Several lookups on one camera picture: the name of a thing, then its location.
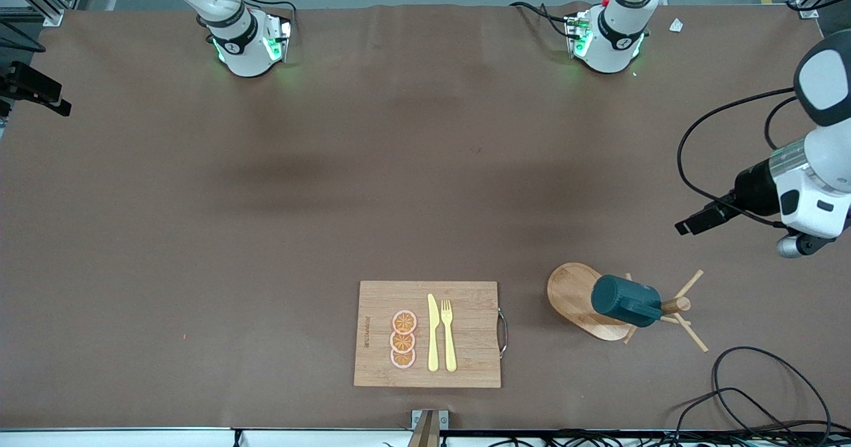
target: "oval wooden board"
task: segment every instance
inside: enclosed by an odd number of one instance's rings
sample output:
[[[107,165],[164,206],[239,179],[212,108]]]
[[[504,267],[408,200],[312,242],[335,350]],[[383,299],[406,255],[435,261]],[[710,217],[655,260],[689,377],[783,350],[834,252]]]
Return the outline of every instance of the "oval wooden board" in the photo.
[[[600,277],[599,272],[578,262],[560,265],[550,274],[547,297],[559,314],[588,334],[604,341],[620,341],[630,326],[598,314],[590,304],[590,293]]]

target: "wooden dowel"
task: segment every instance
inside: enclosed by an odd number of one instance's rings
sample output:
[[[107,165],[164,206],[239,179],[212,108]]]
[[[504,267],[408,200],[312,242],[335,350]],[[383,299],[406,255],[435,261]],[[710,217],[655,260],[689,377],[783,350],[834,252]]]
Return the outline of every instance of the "wooden dowel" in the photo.
[[[632,335],[635,334],[636,330],[638,330],[638,327],[630,326],[630,331],[626,333],[626,339],[624,339],[624,344],[630,343],[630,339],[632,339]]]
[[[683,289],[680,289],[680,292],[678,292],[677,295],[675,295],[674,297],[683,297],[684,295],[686,295],[686,293],[689,292],[689,289],[694,286],[694,283],[697,283],[697,280],[700,278],[700,275],[703,275],[703,271],[698,269],[697,272],[692,275],[692,278],[686,283],[686,285],[683,286]]]
[[[662,303],[663,314],[681,313],[691,308],[691,301],[687,297],[675,297]]]
[[[659,318],[659,320],[662,321],[663,323],[669,323],[669,325],[680,325],[680,323],[678,323],[677,319],[673,319],[673,317],[662,316],[662,317]],[[687,325],[691,325],[691,321],[686,321],[686,323],[687,323]]]
[[[700,350],[702,350],[704,353],[709,352],[709,347],[706,347],[706,344],[704,344],[703,341],[700,341],[700,338],[696,334],[694,334],[694,331],[689,327],[689,325],[687,325],[686,320],[683,319],[683,316],[680,316],[680,313],[674,313],[674,319],[677,319],[677,322],[680,323],[681,326],[683,326],[683,329],[686,329],[686,332],[689,333],[689,336],[691,336],[692,341],[697,344],[697,347],[699,347]]]

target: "orange slice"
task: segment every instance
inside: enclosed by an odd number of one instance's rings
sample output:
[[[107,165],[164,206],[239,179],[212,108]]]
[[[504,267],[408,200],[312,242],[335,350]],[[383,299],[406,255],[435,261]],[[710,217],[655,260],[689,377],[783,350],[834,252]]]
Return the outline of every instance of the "orange slice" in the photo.
[[[411,311],[398,311],[393,316],[393,330],[398,334],[411,334],[417,327],[417,317]]]
[[[390,362],[393,363],[399,369],[407,369],[408,367],[414,365],[414,361],[417,359],[417,353],[414,350],[411,350],[410,353],[396,353],[390,352]]]
[[[390,348],[396,353],[410,353],[414,343],[416,343],[416,339],[413,334],[394,332],[390,335]]]

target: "cutting board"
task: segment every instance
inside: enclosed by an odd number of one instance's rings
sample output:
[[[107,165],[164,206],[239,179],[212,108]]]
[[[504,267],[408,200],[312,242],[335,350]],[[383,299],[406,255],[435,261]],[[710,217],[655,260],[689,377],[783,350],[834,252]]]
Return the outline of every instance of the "cutting board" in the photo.
[[[458,369],[446,369],[444,326],[437,328],[440,369],[428,369],[429,293],[452,301],[452,335]],[[500,387],[496,283],[490,281],[361,281],[355,386]],[[410,368],[390,361],[393,315],[407,309],[417,317],[416,360]]]
[[[550,274],[547,297],[553,309],[588,334],[619,341],[629,333],[630,325],[598,314],[590,304],[590,293],[600,277],[599,272],[578,262],[560,265]]]

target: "metal handle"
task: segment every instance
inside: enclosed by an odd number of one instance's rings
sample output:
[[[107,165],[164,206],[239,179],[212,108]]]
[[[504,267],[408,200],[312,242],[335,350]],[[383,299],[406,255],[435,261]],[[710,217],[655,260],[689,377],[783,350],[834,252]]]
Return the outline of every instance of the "metal handle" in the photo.
[[[505,356],[505,349],[508,348],[508,321],[505,320],[505,314],[502,314],[501,308],[496,308],[496,314],[502,320],[502,348],[499,349],[499,358],[502,359]],[[499,329],[496,329],[496,332],[496,341],[499,344]]]

